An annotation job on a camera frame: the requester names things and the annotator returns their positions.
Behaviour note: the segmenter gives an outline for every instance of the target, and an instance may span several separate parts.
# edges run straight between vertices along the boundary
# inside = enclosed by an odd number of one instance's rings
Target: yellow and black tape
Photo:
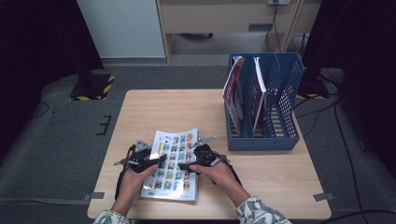
[[[105,80],[105,84],[103,85],[102,91],[100,94],[88,94],[87,92],[83,92],[81,95],[74,95],[74,96],[70,96],[70,100],[71,101],[90,101],[90,100],[104,100],[106,99],[108,92],[111,89],[111,86],[113,84],[114,78],[116,76],[108,76],[108,80]]]

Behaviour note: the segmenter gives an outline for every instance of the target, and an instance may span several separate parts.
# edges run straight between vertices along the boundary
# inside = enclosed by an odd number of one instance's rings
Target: hand
[[[212,178],[212,180],[221,187],[225,194],[231,199],[235,207],[239,206],[239,204],[250,197],[248,192],[235,180],[228,166],[222,161],[212,167],[191,165],[190,169]]]
[[[158,168],[158,164],[150,166],[142,173],[136,173],[131,168],[125,171],[120,185],[120,194],[111,210],[125,216],[128,214],[134,197],[140,192],[143,182]]]

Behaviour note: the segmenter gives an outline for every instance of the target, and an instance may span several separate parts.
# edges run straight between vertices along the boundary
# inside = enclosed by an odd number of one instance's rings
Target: colorful booklet
[[[242,56],[234,56],[233,60],[234,64],[224,85],[222,96],[233,121],[233,126],[241,134],[244,120],[244,93],[240,76],[245,59]]]
[[[166,155],[166,161],[149,176],[140,196],[143,198],[177,201],[196,201],[198,176],[196,173],[181,171],[179,163],[196,161],[192,144],[198,141],[198,129],[183,133],[157,131],[152,144],[151,159]]]
[[[253,127],[253,132],[256,130],[257,121],[259,117],[262,117],[262,113],[264,112],[265,106],[265,85],[262,79],[262,70],[260,69],[259,57],[254,58],[255,63],[255,71],[256,76],[252,76],[253,78],[253,99],[251,101],[250,107],[250,117],[251,124]]]

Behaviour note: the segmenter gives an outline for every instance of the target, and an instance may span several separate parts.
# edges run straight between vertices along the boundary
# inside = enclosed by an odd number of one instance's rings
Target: person's left hand
[[[120,194],[111,210],[125,216],[128,214],[134,197],[140,192],[143,182],[158,168],[158,164],[150,166],[147,170],[136,173],[131,168],[125,171],[120,185]]]
[[[145,179],[152,175],[157,170],[157,168],[158,164],[152,165],[147,170],[141,173],[136,173],[131,168],[128,168],[125,171],[124,177],[122,178],[120,194],[123,191],[132,192],[134,191],[134,189],[140,189]]]

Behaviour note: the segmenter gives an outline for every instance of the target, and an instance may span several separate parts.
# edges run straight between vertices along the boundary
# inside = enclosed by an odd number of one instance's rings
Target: hazard tape
[[[104,100],[107,97],[108,92],[111,89],[111,85],[113,84],[113,80],[116,76],[110,76],[108,78],[107,84],[103,90],[103,93],[101,95],[96,95],[96,96],[76,96],[76,97],[70,97],[71,101],[90,101],[90,100]]]

